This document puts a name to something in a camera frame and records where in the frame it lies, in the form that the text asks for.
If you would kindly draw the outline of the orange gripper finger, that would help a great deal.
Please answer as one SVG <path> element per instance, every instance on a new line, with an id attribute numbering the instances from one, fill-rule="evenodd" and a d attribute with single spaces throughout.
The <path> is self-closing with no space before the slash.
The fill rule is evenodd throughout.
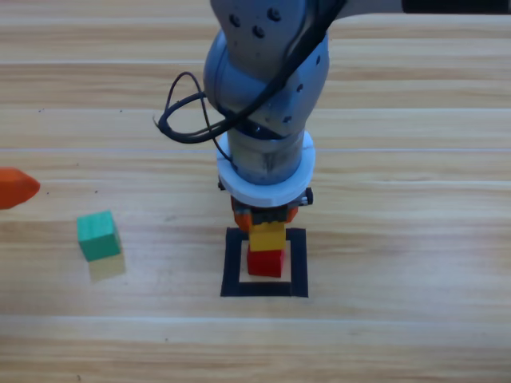
<path id="1" fill-rule="evenodd" d="M 23 171 L 12 167 L 1 167 L 0 204 L 2 210 L 25 203 L 40 190 L 40 183 Z"/>

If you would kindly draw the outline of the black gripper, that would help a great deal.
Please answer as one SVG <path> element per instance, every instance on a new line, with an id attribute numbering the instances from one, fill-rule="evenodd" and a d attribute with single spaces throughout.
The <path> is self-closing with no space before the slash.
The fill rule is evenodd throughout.
<path id="1" fill-rule="evenodd" d="M 314 194 L 312 188 L 307 188 L 297 199 L 277 207 L 253 207 L 231 197 L 234 220 L 239 229 L 249 232 L 254 225 L 262 223 L 291 223 L 300 207 L 312 205 Z"/>

